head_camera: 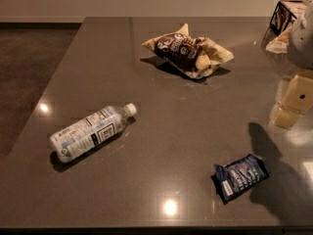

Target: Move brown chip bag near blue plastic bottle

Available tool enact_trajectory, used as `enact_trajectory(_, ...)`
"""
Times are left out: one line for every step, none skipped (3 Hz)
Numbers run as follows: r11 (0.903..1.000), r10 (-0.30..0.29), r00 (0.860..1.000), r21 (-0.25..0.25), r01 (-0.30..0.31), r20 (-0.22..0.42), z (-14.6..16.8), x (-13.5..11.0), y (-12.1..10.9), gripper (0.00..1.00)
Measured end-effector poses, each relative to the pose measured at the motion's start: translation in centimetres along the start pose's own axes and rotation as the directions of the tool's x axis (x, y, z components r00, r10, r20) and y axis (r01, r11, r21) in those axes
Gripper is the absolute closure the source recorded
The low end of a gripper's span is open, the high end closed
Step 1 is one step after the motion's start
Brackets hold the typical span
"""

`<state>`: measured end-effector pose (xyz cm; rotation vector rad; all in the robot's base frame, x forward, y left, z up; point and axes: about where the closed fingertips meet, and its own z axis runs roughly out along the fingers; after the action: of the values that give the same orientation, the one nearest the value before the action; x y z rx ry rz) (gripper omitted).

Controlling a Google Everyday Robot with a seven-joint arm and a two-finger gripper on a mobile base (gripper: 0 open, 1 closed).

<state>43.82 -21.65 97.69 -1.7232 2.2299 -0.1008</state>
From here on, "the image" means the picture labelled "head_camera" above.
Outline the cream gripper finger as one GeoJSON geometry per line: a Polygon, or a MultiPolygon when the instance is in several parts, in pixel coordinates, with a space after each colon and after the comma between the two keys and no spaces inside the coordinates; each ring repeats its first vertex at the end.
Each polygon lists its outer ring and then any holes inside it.
{"type": "Polygon", "coordinates": [[[297,111],[278,106],[273,114],[273,123],[281,128],[292,128],[301,117],[297,111]]]}
{"type": "Polygon", "coordinates": [[[297,74],[289,83],[282,105],[306,113],[313,106],[313,78],[297,74]]]}

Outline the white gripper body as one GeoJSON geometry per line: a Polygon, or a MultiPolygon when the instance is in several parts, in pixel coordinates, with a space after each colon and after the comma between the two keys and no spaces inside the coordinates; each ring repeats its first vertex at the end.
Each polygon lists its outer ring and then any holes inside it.
{"type": "Polygon", "coordinates": [[[304,12],[291,27],[288,45],[288,57],[296,66],[313,69],[313,3],[310,2],[304,12]]]}

